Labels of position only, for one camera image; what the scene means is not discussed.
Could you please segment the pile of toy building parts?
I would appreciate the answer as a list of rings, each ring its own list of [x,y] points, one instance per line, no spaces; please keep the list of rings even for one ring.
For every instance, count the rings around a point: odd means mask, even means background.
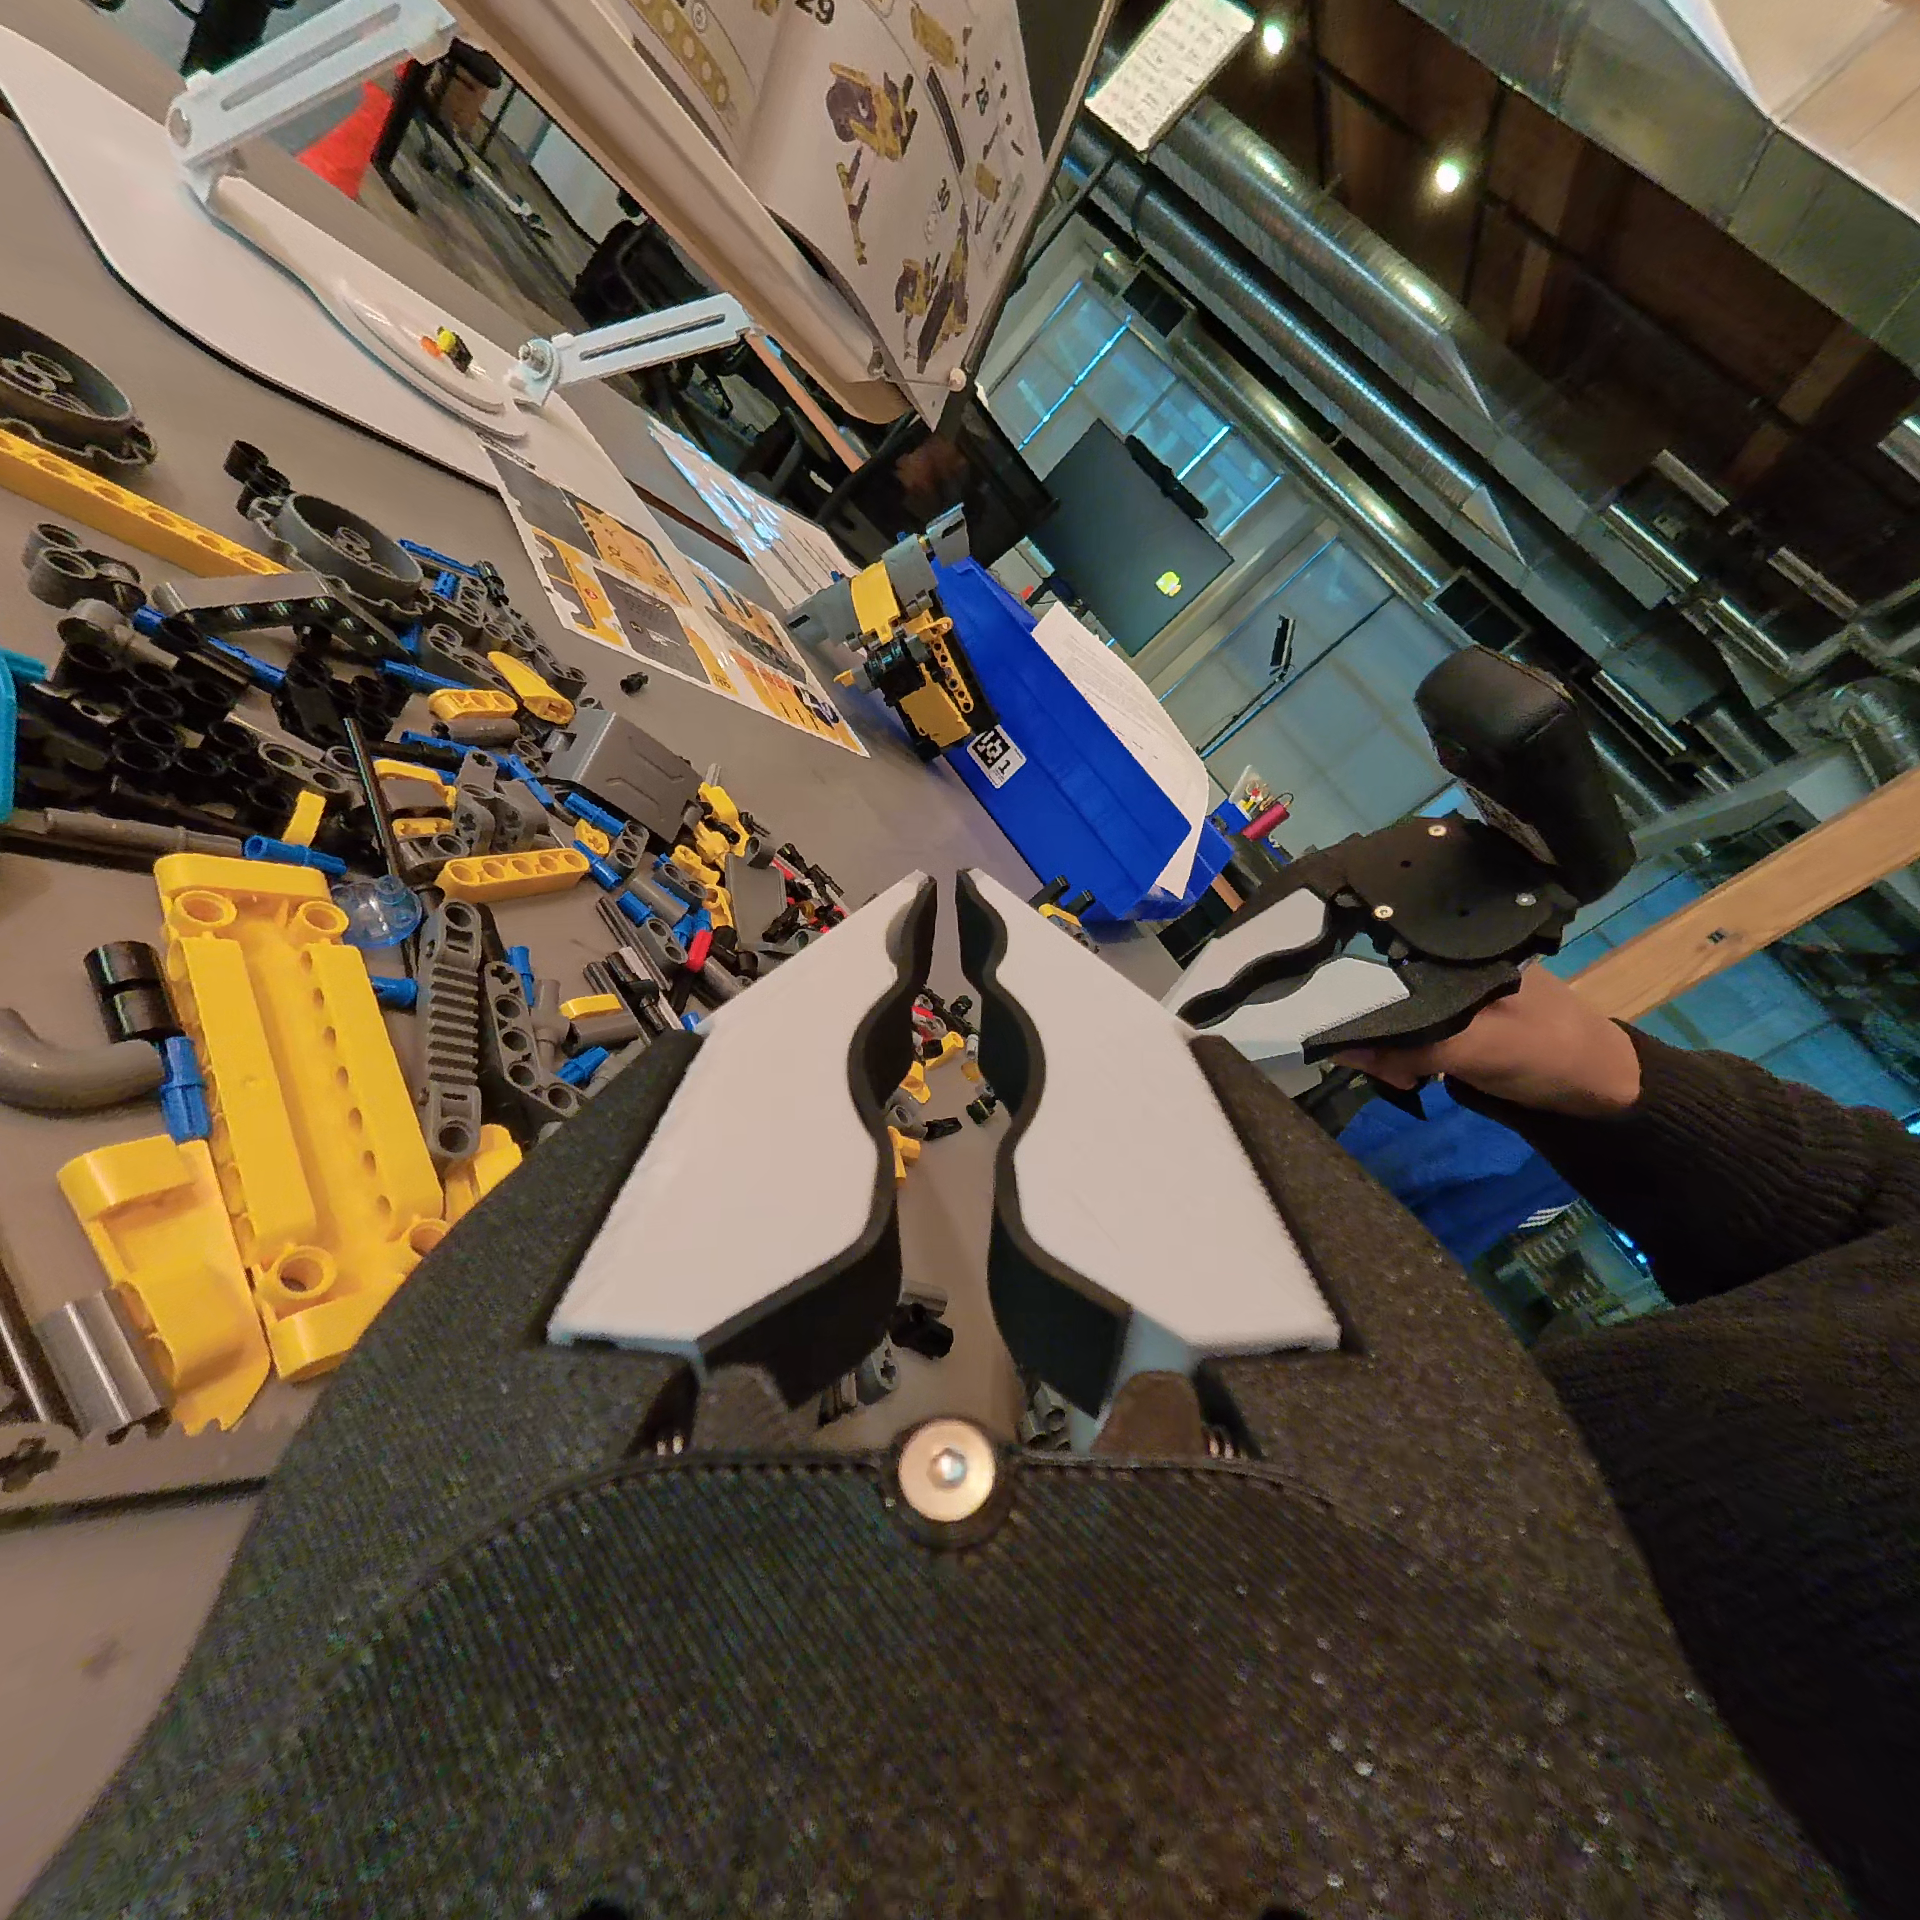
[[[4,848],[155,887],[155,940],[84,953],[103,1044],[4,1006],[4,1114],[155,1109],[61,1164],[101,1283],[34,1315],[4,1275],[4,1511],[272,1476],[262,1396],[332,1376],[524,1149],[650,1042],[704,1020],[849,917],[713,772],[639,742],[662,800],[596,800],[510,728],[398,732],[490,690],[425,676],[382,624],[382,532],[227,478],[293,573],[98,466],[150,466],[134,400],[4,321],[4,491],[61,657],[4,654]]]

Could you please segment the blue plastic bin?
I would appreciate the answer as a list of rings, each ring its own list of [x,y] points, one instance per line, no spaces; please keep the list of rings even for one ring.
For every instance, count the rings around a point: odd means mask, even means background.
[[[1071,893],[1091,887],[1091,922],[1164,926],[1184,917],[1234,852],[1211,827],[1211,807],[1190,895],[1154,899],[1160,852],[1148,848],[1148,827],[1181,835],[1181,814],[1038,650],[1034,629],[1045,614],[1020,603],[971,559],[935,565],[935,579],[996,707],[992,732],[950,754],[970,794],[1038,879],[1070,875]]]

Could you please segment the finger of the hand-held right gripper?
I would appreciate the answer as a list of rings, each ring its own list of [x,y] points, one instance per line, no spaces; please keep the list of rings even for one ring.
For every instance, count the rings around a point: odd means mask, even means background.
[[[1255,989],[1234,1014],[1191,1018],[1191,1034],[1227,1042],[1244,1060],[1303,1060],[1310,1044],[1410,1000],[1396,970],[1333,958],[1298,979]]]
[[[1211,1020],[1234,1014],[1255,989],[1300,979],[1333,960],[1329,899],[1284,893],[1266,909],[1237,911],[1174,984],[1174,1018]]]

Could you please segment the person's right forearm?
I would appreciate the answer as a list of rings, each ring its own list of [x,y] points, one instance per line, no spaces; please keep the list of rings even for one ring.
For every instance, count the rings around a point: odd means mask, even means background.
[[[1673,1304],[1789,1275],[1918,1279],[1920,1146],[1896,1118],[1733,1052],[1615,1034],[1639,1067],[1628,1109],[1558,1114],[1449,1074],[1452,1100],[1538,1149],[1636,1246]]]

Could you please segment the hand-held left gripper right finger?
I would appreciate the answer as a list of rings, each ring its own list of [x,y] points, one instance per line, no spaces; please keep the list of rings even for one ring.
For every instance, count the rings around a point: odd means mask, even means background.
[[[1089,1421],[1131,1376],[1338,1352],[1345,1330],[1190,1027],[979,869],[954,886],[996,1149],[987,1300]]]

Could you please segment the black monitor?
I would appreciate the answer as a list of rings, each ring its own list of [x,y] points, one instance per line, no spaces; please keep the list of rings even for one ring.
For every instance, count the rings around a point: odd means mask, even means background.
[[[1045,478],[1034,539],[1098,624],[1140,657],[1227,569],[1205,503],[1140,442],[1091,419]]]
[[[975,565],[1003,559],[1062,510],[979,390],[954,392],[935,424],[899,417],[880,447],[833,490],[817,520],[849,557],[872,565],[954,510],[965,512]]]

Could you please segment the metal ventilation duct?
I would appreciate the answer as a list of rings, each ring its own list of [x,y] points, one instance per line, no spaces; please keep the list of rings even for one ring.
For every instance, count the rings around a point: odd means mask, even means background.
[[[1459,635],[1564,671],[1659,794],[1794,756],[1918,772],[1918,289],[1890,348],[1527,102],[1480,149],[1338,86],[1318,172],[1205,97],[1155,149],[1079,114],[1064,187],[1211,390],[1311,419],[1432,539]]]

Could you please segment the yellow grey sticker sheet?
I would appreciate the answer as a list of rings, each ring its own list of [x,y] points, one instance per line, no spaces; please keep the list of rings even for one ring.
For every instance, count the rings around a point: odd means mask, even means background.
[[[765,593],[713,573],[686,543],[689,529],[662,518],[582,433],[529,428],[510,442],[481,428],[468,442],[492,459],[497,491],[573,635],[870,756]]]

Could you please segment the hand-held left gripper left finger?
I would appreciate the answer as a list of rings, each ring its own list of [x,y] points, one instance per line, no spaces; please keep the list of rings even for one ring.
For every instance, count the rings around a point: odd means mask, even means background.
[[[935,879],[899,875],[694,1038],[554,1315],[554,1349],[759,1367],[817,1399],[899,1304],[884,1103],[913,1067]]]

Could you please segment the instruction booklet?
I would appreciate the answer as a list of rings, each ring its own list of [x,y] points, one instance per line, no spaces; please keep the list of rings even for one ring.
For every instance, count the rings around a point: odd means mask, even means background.
[[[942,424],[1020,273],[1116,6],[447,14],[853,419]]]

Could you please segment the printed paper form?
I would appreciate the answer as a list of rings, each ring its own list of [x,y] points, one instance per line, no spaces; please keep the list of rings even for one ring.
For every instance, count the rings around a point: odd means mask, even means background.
[[[1184,899],[1211,814],[1211,772],[1140,671],[1064,603],[1039,614],[1034,640],[1140,776],[1181,814],[1181,835],[1148,827],[1148,848],[1160,852],[1148,899]]]

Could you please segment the person's right hand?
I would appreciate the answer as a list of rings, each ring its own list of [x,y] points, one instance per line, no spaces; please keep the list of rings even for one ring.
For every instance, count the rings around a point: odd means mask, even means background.
[[[1441,1076],[1554,1118],[1626,1118],[1645,1091],[1631,1034],[1540,963],[1449,1042],[1345,1048],[1333,1060],[1402,1091]]]

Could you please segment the blue cloth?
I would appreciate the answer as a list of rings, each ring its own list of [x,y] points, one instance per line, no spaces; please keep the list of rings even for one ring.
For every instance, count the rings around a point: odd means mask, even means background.
[[[1526,1138],[1464,1109],[1441,1082],[1419,1091],[1419,1118],[1371,1097],[1338,1146],[1459,1266],[1577,1210],[1568,1179]]]

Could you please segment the white printed paper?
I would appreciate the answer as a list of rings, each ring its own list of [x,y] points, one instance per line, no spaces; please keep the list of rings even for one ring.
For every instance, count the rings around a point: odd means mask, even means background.
[[[853,579],[857,565],[837,550],[823,529],[747,490],[707,451],[689,445],[678,428],[650,419],[650,436],[662,445],[679,481],[725,525],[725,532],[744,550],[755,577],[773,590],[779,614],[801,608],[807,595],[833,590],[837,579]]]

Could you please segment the wooden railing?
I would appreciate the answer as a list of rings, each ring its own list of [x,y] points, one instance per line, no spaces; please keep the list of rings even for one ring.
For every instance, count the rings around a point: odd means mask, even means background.
[[[1802,833],[1708,895],[1577,974],[1573,994],[1607,1020],[1639,1020],[1789,933],[1913,869],[1920,772],[1875,785],[1862,806]]]

